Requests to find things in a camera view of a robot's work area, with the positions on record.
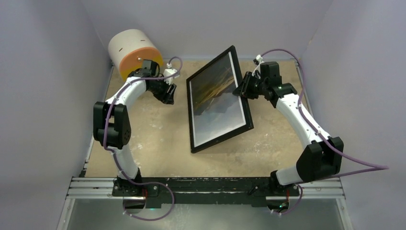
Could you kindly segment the wooden picture frame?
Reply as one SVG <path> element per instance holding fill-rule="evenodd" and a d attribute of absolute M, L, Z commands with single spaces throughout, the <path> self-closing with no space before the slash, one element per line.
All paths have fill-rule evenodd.
<path fill-rule="evenodd" d="M 233 95 L 242 80 L 234 46 L 227 48 L 186 80 L 192 153 L 253 129 L 248 100 Z"/>

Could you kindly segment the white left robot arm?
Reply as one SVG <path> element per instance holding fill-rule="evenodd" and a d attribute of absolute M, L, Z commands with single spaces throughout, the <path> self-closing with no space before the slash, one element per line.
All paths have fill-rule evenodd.
<path fill-rule="evenodd" d="M 93 137 L 100 142 L 113 157 L 118 170 L 118 181 L 127 180 L 124 190 L 131 196 L 142 192 L 140 170 L 134 162 L 129 141 L 132 136 L 128 111 L 145 92 L 163 104 L 174 104 L 176 84 L 180 69 L 167 63 L 164 70 L 152 60 L 145 59 L 142 66 L 130 72 L 124 85 L 105 102 L 96 102 L 93 106 Z"/>

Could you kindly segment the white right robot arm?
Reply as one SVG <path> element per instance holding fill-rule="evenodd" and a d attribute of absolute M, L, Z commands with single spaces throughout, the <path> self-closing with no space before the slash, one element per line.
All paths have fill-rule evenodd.
<path fill-rule="evenodd" d="M 253 72 L 247 71 L 234 95 L 246 99 L 263 96 L 285 116 L 296 132 L 303 152 L 294 166 L 271 172 L 269 189 L 275 195 L 287 190 L 288 185 L 325 179 L 339 173 L 344 143 L 331 137 L 303 107 L 297 90 L 291 83 L 283 83 L 277 62 L 263 62 Z"/>

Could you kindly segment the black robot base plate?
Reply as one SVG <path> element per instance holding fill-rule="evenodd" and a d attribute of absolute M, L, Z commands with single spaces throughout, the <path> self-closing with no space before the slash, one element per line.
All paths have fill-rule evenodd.
<path fill-rule="evenodd" d="M 140 198 L 147 208 L 172 203 L 277 208 L 300 194 L 293 185 L 274 187 L 268 177 L 143 177 L 143 187 L 117 178 L 112 195 L 126 200 Z"/>

